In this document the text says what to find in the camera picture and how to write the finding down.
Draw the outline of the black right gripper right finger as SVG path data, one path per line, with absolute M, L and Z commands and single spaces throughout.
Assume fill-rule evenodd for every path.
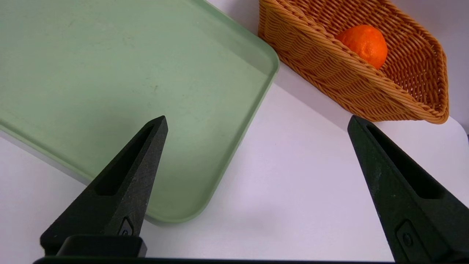
M 468 208 L 373 123 L 347 132 L 394 260 L 467 262 Z

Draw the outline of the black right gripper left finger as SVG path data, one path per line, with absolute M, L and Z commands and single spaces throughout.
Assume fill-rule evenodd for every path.
M 143 257 L 140 231 L 169 129 L 152 119 L 40 236 L 47 257 Z

